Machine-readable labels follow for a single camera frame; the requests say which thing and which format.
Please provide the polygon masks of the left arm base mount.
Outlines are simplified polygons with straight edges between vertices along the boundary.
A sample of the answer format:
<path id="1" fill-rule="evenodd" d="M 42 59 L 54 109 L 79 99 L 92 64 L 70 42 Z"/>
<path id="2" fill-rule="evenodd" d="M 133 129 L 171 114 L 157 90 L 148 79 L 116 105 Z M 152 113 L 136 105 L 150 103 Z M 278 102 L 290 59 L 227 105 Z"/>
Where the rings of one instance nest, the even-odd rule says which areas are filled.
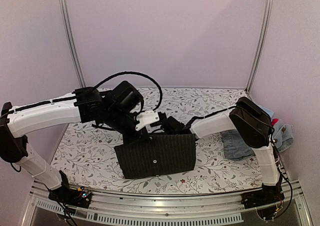
<path id="1" fill-rule="evenodd" d="M 50 200 L 67 206 L 88 209 L 92 200 L 92 191 L 83 186 L 78 189 L 61 186 L 54 190 L 49 189 L 48 192 Z"/>

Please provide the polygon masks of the black pinstriped shirt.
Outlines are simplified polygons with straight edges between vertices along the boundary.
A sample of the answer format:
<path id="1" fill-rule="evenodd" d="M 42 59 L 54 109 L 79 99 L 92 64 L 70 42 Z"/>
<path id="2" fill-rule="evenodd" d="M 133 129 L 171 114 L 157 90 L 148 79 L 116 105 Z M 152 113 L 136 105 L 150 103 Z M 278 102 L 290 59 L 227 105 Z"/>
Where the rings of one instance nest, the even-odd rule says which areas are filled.
<path id="1" fill-rule="evenodd" d="M 143 179 L 192 171 L 196 163 L 193 134 L 154 134 L 147 141 L 114 147 L 126 179 Z"/>

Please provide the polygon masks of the light blue denim jeans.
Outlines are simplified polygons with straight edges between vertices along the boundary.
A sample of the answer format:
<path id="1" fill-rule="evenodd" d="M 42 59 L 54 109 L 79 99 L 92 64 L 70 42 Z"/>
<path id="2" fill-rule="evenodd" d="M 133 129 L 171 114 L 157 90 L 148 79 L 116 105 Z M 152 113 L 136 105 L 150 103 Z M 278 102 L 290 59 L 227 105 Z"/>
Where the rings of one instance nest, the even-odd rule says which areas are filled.
<path id="1" fill-rule="evenodd" d="M 236 129 L 221 132 L 223 141 L 223 154 L 228 160 L 241 161 L 254 155 Z"/>

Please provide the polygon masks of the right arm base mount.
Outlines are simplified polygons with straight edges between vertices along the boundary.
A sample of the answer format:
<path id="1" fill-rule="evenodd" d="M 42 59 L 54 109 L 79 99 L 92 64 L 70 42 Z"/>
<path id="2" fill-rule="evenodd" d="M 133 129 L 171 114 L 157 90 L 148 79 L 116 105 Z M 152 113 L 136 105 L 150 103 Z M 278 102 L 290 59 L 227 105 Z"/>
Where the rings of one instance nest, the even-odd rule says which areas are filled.
<path id="1" fill-rule="evenodd" d="M 262 186 L 262 189 L 245 192 L 241 195 L 241 204 L 245 209 L 256 209 L 258 217 L 263 221 L 276 218 L 285 199 L 282 188 Z"/>

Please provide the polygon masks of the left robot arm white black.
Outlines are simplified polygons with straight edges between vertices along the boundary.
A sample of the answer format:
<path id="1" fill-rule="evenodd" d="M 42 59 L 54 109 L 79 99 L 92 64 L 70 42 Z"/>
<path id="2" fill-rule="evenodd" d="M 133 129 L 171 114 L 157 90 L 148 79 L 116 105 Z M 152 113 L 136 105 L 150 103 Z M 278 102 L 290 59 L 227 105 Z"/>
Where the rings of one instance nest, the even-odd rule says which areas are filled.
<path id="1" fill-rule="evenodd" d="M 27 134 L 62 124 L 94 121 L 95 128 L 117 131 L 131 138 L 143 137 L 145 127 L 160 120 L 159 105 L 153 110 L 144 110 L 143 96 L 127 81 L 112 90 L 98 90 L 104 83 L 123 75 L 141 76 L 159 85 L 146 74 L 123 71 L 108 76 L 95 86 L 79 88 L 61 97 L 24 106 L 6 102 L 0 116 L 1 159 L 27 170 L 63 203 L 70 203 L 74 197 L 87 197 L 83 188 L 71 189 L 67 176 L 52 168 L 34 151 Z"/>

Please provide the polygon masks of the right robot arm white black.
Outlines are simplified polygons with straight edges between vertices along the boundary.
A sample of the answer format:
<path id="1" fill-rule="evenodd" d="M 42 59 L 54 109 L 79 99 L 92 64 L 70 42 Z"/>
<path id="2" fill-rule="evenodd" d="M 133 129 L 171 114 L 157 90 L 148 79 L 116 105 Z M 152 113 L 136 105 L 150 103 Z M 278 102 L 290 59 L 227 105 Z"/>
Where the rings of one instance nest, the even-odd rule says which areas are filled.
<path id="1" fill-rule="evenodd" d="M 228 130 L 237 130 L 244 143 L 253 150 L 262 173 L 262 189 L 258 199 L 269 204 L 276 197 L 284 198 L 280 157 L 273 139 L 271 117 L 247 97 L 235 105 L 203 116 L 193 116 L 186 124 L 170 116 L 160 128 L 168 135 L 194 134 L 198 139 Z"/>

